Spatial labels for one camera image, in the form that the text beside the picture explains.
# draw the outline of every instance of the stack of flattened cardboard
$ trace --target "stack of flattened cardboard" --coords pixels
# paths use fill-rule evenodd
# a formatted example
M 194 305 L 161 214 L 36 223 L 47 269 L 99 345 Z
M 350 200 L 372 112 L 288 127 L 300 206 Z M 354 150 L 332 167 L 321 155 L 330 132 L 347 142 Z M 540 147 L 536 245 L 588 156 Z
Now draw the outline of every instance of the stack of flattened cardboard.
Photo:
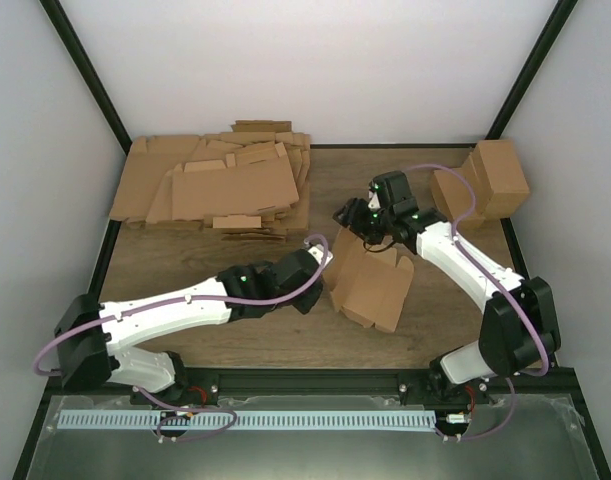
M 232 132 L 140 137 L 110 212 L 147 228 L 212 228 L 283 240 L 309 228 L 310 137 L 291 122 L 239 120 Z
M 460 227 L 477 228 L 485 220 L 508 218 L 529 196 L 529 187 L 511 140 L 483 140 L 455 169 L 476 195 L 476 210 Z M 454 221 L 471 206 L 467 187 L 450 172 L 436 170 L 430 183 L 436 208 Z

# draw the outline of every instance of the small cardboard box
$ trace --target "small cardboard box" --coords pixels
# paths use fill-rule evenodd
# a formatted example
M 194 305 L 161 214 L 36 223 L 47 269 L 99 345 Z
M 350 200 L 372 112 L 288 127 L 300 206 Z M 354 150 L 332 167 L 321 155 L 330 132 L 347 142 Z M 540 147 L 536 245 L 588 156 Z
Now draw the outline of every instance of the small cardboard box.
M 485 218 L 511 216 L 529 196 L 529 187 L 511 140 L 483 140 L 471 154 L 478 178 L 478 212 Z
M 365 328 L 394 332 L 414 277 L 412 260 L 401 256 L 397 261 L 394 248 L 368 252 L 345 228 L 338 232 L 332 252 L 334 262 L 323 278 L 334 309 Z
M 464 171 L 460 168 L 454 169 L 457 173 L 464 176 Z M 430 180 L 430 189 L 434 197 L 434 203 L 439 212 L 445 215 L 450 222 L 456 220 L 465 213 L 472 204 L 472 198 L 456 175 L 443 170 L 435 170 Z M 485 221 L 485 217 L 476 210 L 472 214 L 461 220 L 459 228 L 474 229 L 480 227 Z

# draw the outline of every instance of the open cardboard box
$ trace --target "open cardboard box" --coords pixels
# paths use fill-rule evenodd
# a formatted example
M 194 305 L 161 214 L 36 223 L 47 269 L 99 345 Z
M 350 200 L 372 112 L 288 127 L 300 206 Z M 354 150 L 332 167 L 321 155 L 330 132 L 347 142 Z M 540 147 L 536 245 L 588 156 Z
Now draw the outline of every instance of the open cardboard box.
M 394 248 L 368 252 L 363 241 L 345 228 L 338 232 L 332 253 L 334 261 L 323 278 L 334 309 L 365 328 L 394 332 L 414 278 L 412 260 L 398 258 Z

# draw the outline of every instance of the cardboard box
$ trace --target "cardboard box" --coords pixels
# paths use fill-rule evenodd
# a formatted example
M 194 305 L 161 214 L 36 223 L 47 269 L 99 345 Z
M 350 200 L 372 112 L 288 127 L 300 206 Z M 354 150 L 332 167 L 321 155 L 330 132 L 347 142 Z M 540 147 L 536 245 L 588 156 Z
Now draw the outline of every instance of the cardboard box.
M 460 168 L 455 169 L 463 175 Z M 450 222 L 456 220 L 461 214 L 465 213 L 472 204 L 472 199 L 467 190 L 456 175 L 443 170 L 434 170 L 430 180 L 430 189 L 434 197 L 434 203 L 439 212 L 445 215 Z M 460 221 L 459 228 L 473 229 L 480 227 L 485 221 L 476 210 L 467 218 Z
M 478 211 L 485 218 L 511 216 L 529 196 L 529 187 L 511 140 L 483 140 L 471 154 L 478 178 Z
M 225 152 L 203 145 L 198 135 L 139 137 L 130 148 L 109 217 L 142 221 L 159 189 L 161 179 L 179 163 L 225 160 Z
M 236 120 L 231 125 L 233 132 L 291 132 L 292 122 L 273 120 Z
M 288 210 L 298 191 L 287 156 L 234 168 L 174 171 L 172 220 L 261 215 Z
M 397 250 L 370 253 L 349 230 L 339 231 L 332 248 L 334 262 L 324 281 L 336 311 L 365 328 L 394 332 L 414 277 L 414 264 Z
M 278 230 L 286 230 L 287 232 L 306 232 L 309 230 L 309 205 L 310 205 L 310 189 L 309 182 L 299 191 L 299 199 L 292 209 L 287 214 L 274 220 L 267 222 L 264 226 L 271 228 L 274 232 Z
M 136 139 L 128 155 L 110 217 L 124 221 L 131 228 L 142 228 L 143 226 L 174 229 L 214 228 L 213 222 L 216 221 L 217 230 L 237 234 L 241 233 L 238 230 L 243 228 L 257 231 L 263 235 L 271 233 L 276 236 L 285 236 L 290 231 L 307 230 L 309 225 L 309 185 L 307 183 L 310 168 L 310 157 L 307 150 L 310 147 L 309 135 L 292 132 L 289 121 L 237 120 L 233 129 L 238 131 L 205 135 L 164 135 Z M 266 202 L 272 205 L 260 208 L 253 214 L 251 207 L 226 212 L 225 208 L 212 209 L 209 202 L 209 212 L 207 210 L 202 212 L 202 218 L 185 217 L 185 213 L 179 213 L 179 209 L 182 211 L 185 208 L 178 205 L 179 188 L 182 193 L 183 187 L 177 185 L 177 202 L 174 202 L 175 178 L 177 184 L 179 182 L 194 184 L 199 174 L 213 178 L 215 171 L 221 171 L 221 174 L 225 175 L 227 170 L 250 166 L 270 159 L 282 159 L 281 165 L 283 166 L 285 161 L 289 163 L 291 182 L 296 187 L 296 196 L 293 188 L 290 190 L 290 195 L 286 195 L 285 190 L 281 190 L 282 193 L 279 192 L 275 197 L 278 199 L 276 202 Z M 194 174 L 194 176 L 185 178 L 186 174 Z M 272 175 L 279 175 L 283 178 L 280 185 L 281 188 L 284 188 L 285 169 L 280 171 L 279 168 L 279 172 L 274 172 Z M 274 182 L 275 185 L 278 185 L 272 180 L 272 176 L 268 178 L 269 184 Z M 267 193 L 275 193 L 272 192 L 273 189 L 267 188 L 268 183 L 265 180 L 263 181 L 264 188 L 261 189 L 260 180 L 257 178 L 252 179 L 252 186 L 256 187 L 254 194 L 245 189 L 241 190 L 236 185 L 234 187 L 229 184 L 225 186 L 224 181 L 220 185 L 224 187 L 221 189 L 221 194 L 228 192 L 229 197 L 240 197 L 244 191 L 245 195 L 253 199 L 251 202 L 245 201 L 250 205 L 259 205 L 262 202 L 262 198 L 257 195 L 261 190 L 260 197 L 266 196 Z M 196 210 L 197 206 L 194 202 L 197 194 L 189 194 L 187 190 L 184 194 L 189 195 L 181 201 L 181 203 L 184 201 L 190 203 L 186 210 Z M 269 229 L 270 232 L 260 232 L 262 229 Z

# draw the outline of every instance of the light blue cable track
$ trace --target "light blue cable track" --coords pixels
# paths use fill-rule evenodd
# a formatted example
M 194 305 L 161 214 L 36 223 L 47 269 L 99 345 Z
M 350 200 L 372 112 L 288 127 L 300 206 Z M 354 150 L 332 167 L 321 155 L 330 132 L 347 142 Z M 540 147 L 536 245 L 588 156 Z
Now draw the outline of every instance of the light blue cable track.
M 63 410 L 58 430 L 152 430 L 161 421 L 160 411 Z M 433 432 L 433 411 L 240 411 L 231 430 L 239 431 L 397 431 Z M 231 416 L 205 412 L 189 419 L 170 420 L 162 430 L 213 430 L 225 426 Z

